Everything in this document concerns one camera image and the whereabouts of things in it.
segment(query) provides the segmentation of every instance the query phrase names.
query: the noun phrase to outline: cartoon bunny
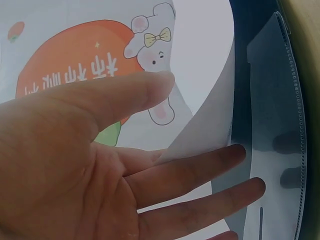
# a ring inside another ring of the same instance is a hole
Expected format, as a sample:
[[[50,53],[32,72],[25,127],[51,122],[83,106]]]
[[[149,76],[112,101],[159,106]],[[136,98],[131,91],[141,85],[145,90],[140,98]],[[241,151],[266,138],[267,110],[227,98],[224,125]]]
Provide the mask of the cartoon bunny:
[[[168,70],[174,24],[174,9],[166,2],[156,5],[152,16],[135,17],[131,21],[134,37],[124,49],[124,57],[137,57],[138,63],[146,72]],[[169,98],[148,111],[157,125],[168,125],[175,118]]]

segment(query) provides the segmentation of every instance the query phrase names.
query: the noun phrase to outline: finger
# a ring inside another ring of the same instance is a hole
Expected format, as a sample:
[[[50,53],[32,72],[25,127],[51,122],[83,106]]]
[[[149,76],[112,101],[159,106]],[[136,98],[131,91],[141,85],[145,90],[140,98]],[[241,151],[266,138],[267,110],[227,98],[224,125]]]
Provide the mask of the finger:
[[[64,84],[39,94],[82,110],[86,119],[82,127],[92,129],[94,125],[95,138],[100,131],[122,118],[164,101],[173,85],[174,76],[168,71],[139,72]]]
[[[125,168],[124,176],[129,176],[154,166],[164,150],[144,151],[136,148],[115,147]]]
[[[130,147],[110,147],[93,142],[95,154],[98,158],[108,158],[108,161],[116,160],[122,164],[123,176],[132,175],[154,166],[154,162],[161,156],[164,150],[145,151]]]
[[[245,156],[241,145],[232,145],[148,168],[128,176],[126,181],[141,209],[187,194],[235,167]]]
[[[234,231],[226,231],[207,240],[238,240],[238,235]]]
[[[173,240],[192,234],[239,211],[265,192],[260,178],[211,196],[139,214],[140,240]]]

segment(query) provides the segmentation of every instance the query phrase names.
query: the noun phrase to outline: hand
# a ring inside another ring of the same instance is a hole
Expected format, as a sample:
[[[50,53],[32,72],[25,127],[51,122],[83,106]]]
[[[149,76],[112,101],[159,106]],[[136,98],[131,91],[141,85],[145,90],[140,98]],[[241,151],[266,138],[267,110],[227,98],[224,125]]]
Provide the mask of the hand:
[[[162,151],[93,142],[120,119],[165,100],[171,73],[57,86],[0,105],[1,239],[173,240],[260,198],[258,178],[215,195],[137,214],[239,164],[234,145],[162,165]],[[235,240],[233,232],[213,238]]]

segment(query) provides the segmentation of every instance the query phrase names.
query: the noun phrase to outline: small orange fruit illustration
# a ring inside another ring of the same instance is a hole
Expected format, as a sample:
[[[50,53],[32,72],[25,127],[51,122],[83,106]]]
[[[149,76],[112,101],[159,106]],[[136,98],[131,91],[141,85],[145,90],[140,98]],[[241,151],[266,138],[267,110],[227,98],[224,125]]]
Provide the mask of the small orange fruit illustration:
[[[16,22],[8,32],[8,40],[10,43],[14,43],[25,28],[25,23],[23,21]]]

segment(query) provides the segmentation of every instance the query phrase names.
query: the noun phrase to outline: bunny ear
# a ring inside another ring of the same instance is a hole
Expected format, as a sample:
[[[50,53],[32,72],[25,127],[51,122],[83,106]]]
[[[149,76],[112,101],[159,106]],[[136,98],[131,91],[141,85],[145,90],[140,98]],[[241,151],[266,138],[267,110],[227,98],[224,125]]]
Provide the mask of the bunny ear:
[[[167,2],[160,3],[153,8],[153,15],[165,15],[168,18],[175,18],[175,10],[174,8]]]
[[[126,59],[134,58],[144,47],[144,39],[142,34],[135,34],[128,45],[124,48],[123,55]]]
[[[144,32],[149,27],[149,21],[145,16],[136,16],[131,21],[131,29],[134,34]]]

